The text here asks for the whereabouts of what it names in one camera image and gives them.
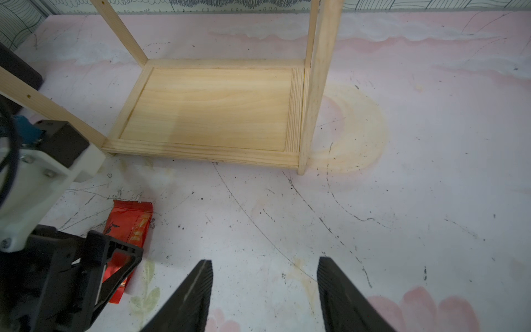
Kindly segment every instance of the bolt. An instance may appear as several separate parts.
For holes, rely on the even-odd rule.
[[[0,243],[0,248],[2,249],[7,249],[11,247],[11,238],[8,237],[6,239],[3,239],[2,242]]]
[[[53,178],[53,177],[55,177],[55,176],[57,175],[57,173],[55,173],[55,172],[54,172],[53,170],[51,170],[51,169],[45,169],[44,172],[43,172],[43,174],[44,174],[45,176],[48,176],[49,178]]]
[[[20,160],[22,160],[26,164],[31,164],[31,163],[33,163],[35,161],[35,158],[33,158],[32,156],[29,156],[29,155],[22,155],[22,156],[20,156]]]

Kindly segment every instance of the patterned wall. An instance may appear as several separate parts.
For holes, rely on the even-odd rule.
[[[58,14],[96,13],[90,0],[43,0]],[[305,12],[309,0],[110,0],[119,13]],[[531,0],[345,0],[345,11],[523,10]],[[16,49],[44,17],[28,0],[0,0],[0,42]]]
[[[50,0],[63,14],[95,13],[90,0]],[[302,12],[306,0],[110,0],[120,13]],[[345,0],[346,11],[522,10],[531,0]]]
[[[0,0],[0,42],[15,50],[43,20],[27,0]]]

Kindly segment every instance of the wooden shelf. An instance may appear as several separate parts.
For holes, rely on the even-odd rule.
[[[150,59],[102,149],[297,168],[303,91],[303,59]]]
[[[148,59],[109,1],[91,0],[142,67],[107,137],[3,68],[0,94],[70,122],[106,152],[276,166],[302,175],[343,4],[311,1],[304,59]]]

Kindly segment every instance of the red packet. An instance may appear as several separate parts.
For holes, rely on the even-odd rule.
[[[104,234],[110,235],[115,239],[137,245],[144,246],[145,236],[147,235],[151,216],[153,215],[153,204],[150,202],[129,202],[114,200],[114,208],[109,214],[107,224],[105,225]],[[103,281],[107,280],[120,267],[124,266],[129,259],[126,255],[115,253],[107,265]],[[125,287],[133,276],[131,273],[126,280],[122,282],[116,290],[109,303],[120,302],[124,294]]]

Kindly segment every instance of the wooden panel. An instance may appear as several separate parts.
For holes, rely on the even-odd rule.
[[[129,30],[125,27],[124,22],[118,17],[118,14],[114,11],[107,0],[90,0],[96,10],[100,13],[101,17],[107,22],[109,27],[116,34],[118,39],[124,44],[125,48],[131,53],[136,62],[144,67],[148,61],[148,57],[145,55],[144,51]]]
[[[286,151],[298,152],[301,141],[302,103],[304,89],[304,69],[293,68],[292,90],[289,99],[288,133],[286,138]]]
[[[298,164],[298,154],[295,152],[204,147],[124,139],[107,140],[102,149],[106,152],[119,154],[223,161],[227,163],[272,166],[287,169],[296,169]]]
[[[307,109],[303,119],[301,150],[297,170],[297,173],[301,175],[304,174],[306,163],[308,162],[315,123],[321,107],[324,85],[327,81],[328,69],[332,60],[333,47],[336,43],[337,30],[341,18],[341,9],[343,8],[343,0],[323,0],[323,2],[310,69]]]
[[[50,120],[70,122],[74,128],[97,147],[101,147],[105,141],[105,136],[99,131],[87,125],[2,67],[0,67],[0,94]]]
[[[292,69],[155,68],[122,139],[284,151]]]
[[[312,0],[310,7],[310,27],[308,28],[308,42],[306,43],[306,59],[304,67],[310,68],[312,64],[313,42],[315,40],[315,27],[317,26],[317,14],[319,13],[319,0]]]
[[[153,66],[149,64],[144,66],[144,68],[142,69],[142,72],[140,73],[140,76],[138,77],[133,87],[133,90],[131,90],[129,97],[125,101],[124,107],[122,107],[122,110],[120,111],[120,114],[118,115],[118,118],[116,119],[113,128],[110,130],[109,135],[107,136],[108,138],[119,138],[120,135],[122,135],[125,125],[129,120],[129,116],[131,115],[131,112],[133,111],[133,108],[136,105],[140,94],[144,90],[144,86],[148,81],[152,71]]]
[[[154,67],[210,69],[280,69],[304,66],[304,59],[149,59]]]

